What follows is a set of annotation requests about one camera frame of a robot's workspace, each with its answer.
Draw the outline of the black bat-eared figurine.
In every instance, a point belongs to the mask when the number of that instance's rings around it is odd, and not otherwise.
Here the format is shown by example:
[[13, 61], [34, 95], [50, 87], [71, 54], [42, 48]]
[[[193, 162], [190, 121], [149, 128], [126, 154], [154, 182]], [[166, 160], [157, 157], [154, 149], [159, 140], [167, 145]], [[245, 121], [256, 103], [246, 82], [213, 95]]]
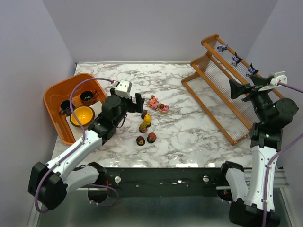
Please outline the black bat-eared figurine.
[[252, 75], [256, 75], [257, 73], [258, 73], [258, 70], [256, 70], [256, 69], [253, 67], [252, 63], [251, 63], [250, 66], [249, 66], [248, 69], [247, 69], [246, 76], [247, 76], [247, 77], [250, 77], [250, 76], [252, 76]]

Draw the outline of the pink bear yellow flower figurine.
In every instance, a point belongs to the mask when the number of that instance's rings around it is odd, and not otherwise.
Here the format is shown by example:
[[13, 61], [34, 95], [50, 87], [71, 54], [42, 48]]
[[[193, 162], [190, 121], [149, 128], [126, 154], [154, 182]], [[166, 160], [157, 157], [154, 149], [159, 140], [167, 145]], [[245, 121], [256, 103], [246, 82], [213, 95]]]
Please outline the pink bear yellow flower figurine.
[[154, 95], [151, 95], [151, 98], [147, 102], [147, 106], [153, 106], [157, 101], [158, 99]]

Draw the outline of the pink strawberry tart figurine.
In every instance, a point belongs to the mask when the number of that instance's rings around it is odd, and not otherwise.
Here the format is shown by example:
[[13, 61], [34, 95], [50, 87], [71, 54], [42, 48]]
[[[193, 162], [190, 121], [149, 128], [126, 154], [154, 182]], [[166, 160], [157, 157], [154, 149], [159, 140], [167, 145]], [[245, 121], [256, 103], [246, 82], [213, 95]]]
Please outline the pink strawberry tart figurine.
[[158, 108], [159, 108], [160, 113], [167, 114], [169, 112], [169, 106], [168, 105], [159, 103]]

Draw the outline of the black purple bow figurine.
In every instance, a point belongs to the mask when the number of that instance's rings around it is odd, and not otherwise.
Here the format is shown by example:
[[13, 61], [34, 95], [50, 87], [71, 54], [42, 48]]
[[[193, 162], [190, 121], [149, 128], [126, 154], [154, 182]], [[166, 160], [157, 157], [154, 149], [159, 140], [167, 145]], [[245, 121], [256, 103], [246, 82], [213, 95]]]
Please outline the black purple bow figurine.
[[231, 65], [237, 67], [237, 65], [242, 61], [242, 58], [237, 55], [237, 52], [234, 53], [231, 61]]

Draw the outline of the purple small figurine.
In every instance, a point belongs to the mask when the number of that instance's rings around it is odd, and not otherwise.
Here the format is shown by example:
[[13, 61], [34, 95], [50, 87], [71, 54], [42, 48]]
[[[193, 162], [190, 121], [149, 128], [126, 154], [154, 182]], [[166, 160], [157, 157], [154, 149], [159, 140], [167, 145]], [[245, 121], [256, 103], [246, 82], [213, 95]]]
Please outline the purple small figurine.
[[221, 44], [221, 45], [217, 46], [217, 50], [219, 52], [224, 52], [224, 51], [228, 50], [228, 44]]

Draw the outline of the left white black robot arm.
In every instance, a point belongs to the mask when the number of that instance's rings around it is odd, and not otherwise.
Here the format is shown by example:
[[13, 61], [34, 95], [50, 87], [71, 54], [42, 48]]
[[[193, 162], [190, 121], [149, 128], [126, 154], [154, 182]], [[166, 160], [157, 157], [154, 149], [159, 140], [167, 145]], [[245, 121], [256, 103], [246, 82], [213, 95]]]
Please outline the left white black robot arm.
[[31, 169], [28, 192], [34, 197], [34, 206], [40, 213], [57, 208], [68, 192], [98, 179], [101, 168], [88, 165], [79, 173], [75, 167], [99, 146], [104, 145], [116, 133], [118, 125], [127, 113], [142, 113], [145, 99], [141, 94], [132, 98], [110, 95], [105, 99], [101, 112], [74, 144], [60, 156], [46, 164], [37, 162]]

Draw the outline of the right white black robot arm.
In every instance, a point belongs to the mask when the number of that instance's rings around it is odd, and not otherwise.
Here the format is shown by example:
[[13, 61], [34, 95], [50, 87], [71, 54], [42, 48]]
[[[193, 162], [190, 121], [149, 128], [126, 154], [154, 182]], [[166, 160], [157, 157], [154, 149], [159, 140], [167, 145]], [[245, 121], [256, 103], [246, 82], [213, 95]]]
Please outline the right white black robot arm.
[[283, 128], [291, 123], [299, 110], [290, 98], [273, 102], [269, 92], [278, 86], [287, 87], [285, 71], [270, 74], [268, 78], [250, 76], [253, 84], [229, 81], [231, 99], [245, 95], [259, 118], [250, 130], [253, 166], [250, 182], [245, 180], [244, 168], [233, 162], [225, 162], [221, 173], [232, 193], [229, 210], [231, 223], [242, 227], [277, 227], [280, 217], [275, 214], [273, 185], [278, 157], [285, 152], [281, 148]]

